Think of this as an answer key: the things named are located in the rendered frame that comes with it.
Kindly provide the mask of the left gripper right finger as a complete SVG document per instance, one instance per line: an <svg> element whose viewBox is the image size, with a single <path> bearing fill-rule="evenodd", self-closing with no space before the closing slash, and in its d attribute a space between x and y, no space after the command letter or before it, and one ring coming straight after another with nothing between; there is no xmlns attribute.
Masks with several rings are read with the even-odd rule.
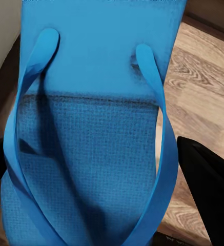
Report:
<svg viewBox="0 0 224 246"><path fill-rule="evenodd" d="M213 246L224 246L224 159L179 136L178 163Z"/></svg>

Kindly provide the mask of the sandal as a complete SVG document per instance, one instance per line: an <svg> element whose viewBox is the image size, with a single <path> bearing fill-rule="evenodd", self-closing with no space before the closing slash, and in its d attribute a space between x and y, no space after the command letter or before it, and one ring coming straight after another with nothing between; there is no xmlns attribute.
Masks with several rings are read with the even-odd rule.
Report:
<svg viewBox="0 0 224 246"><path fill-rule="evenodd" d="M187 1L22 0L3 138L10 246L151 246L177 180L164 83Z"/></svg>

